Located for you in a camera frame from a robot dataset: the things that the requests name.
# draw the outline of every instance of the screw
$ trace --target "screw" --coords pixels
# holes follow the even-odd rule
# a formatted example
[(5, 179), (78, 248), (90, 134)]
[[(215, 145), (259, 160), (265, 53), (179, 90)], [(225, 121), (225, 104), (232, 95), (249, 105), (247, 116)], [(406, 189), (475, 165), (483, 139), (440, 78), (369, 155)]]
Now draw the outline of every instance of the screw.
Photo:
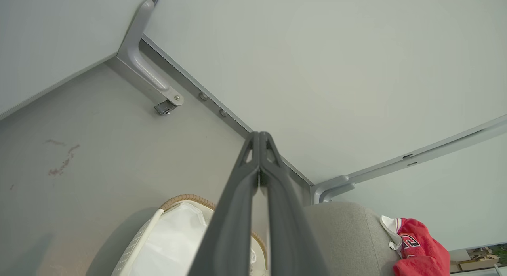
[(199, 98), (201, 98), (201, 100), (203, 100), (203, 101), (208, 100), (208, 96), (206, 96), (206, 94), (204, 94), (203, 92), (199, 93)]

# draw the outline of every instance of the white panel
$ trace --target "white panel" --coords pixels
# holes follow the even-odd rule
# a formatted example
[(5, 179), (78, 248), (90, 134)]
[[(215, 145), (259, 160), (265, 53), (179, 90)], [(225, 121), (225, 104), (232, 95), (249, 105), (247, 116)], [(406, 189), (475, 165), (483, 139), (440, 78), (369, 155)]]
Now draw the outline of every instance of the white panel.
[(507, 135), (356, 185), (333, 200), (415, 218), (447, 250), (507, 242)]
[(318, 183), (507, 114), (507, 0), (160, 0), (145, 34)]
[(114, 55), (145, 0), (0, 0), (0, 115)]

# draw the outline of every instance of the laundry basket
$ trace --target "laundry basket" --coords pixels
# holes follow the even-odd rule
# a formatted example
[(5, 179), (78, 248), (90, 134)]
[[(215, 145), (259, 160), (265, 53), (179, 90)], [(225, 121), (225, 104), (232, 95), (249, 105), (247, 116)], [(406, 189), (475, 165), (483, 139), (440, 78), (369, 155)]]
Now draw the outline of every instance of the laundry basket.
[[(136, 233), (134, 239), (130, 242), (127, 249), (125, 249), (125, 252), (118, 261), (118, 264), (112, 273), (113, 276), (129, 276), (131, 274), (134, 262), (136, 261), (136, 258), (141, 252), (143, 245), (145, 245), (150, 236), (150, 233), (154, 229), (157, 222), (159, 222), (160, 218), (165, 213), (172, 211), (182, 203), (191, 204), (192, 206), (195, 206), (197, 209), (201, 210), (204, 219), (208, 222), (215, 210), (215, 204), (197, 195), (185, 194), (170, 198), (167, 200), (167, 202), (163, 203), (163, 205), (160, 206), (152, 218), (148, 220)], [(256, 258), (256, 261), (253, 262), (250, 266), (250, 274), (252, 276), (267, 275), (266, 246), (255, 232), (252, 232), (250, 240), (250, 248)]]

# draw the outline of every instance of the stain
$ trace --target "stain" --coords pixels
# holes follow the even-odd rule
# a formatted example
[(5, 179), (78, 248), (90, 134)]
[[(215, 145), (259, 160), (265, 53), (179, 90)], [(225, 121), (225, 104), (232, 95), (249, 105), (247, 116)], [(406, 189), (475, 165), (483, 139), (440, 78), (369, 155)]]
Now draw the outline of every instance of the stain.
[(54, 169), (49, 170), (48, 175), (49, 176), (63, 175), (63, 170), (69, 165), (69, 163), (71, 162), (71, 159), (74, 158), (73, 151), (76, 150), (79, 146), (81, 146), (81, 145), (77, 144), (77, 145), (74, 145), (73, 147), (71, 147), (71, 149), (69, 149), (69, 151), (67, 151), (67, 159), (62, 161), (62, 165), (60, 166), (60, 168), (54, 168)]
[(61, 146), (66, 146), (65, 143), (63, 142), (58, 142), (58, 141), (54, 141), (52, 139), (48, 139), (45, 143), (51, 143), (51, 144), (54, 144), (54, 145), (61, 145)]

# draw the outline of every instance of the red clothing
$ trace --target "red clothing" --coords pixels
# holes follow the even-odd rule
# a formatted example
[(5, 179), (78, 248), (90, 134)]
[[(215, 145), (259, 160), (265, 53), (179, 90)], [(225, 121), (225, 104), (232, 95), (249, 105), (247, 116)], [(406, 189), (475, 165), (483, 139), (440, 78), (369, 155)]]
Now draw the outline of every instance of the red clothing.
[(396, 276), (449, 276), (449, 252), (428, 232), (426, 226), (414, 219), (400, 219), (397, 231), (402, 238), (402, 260), (393, 269)]

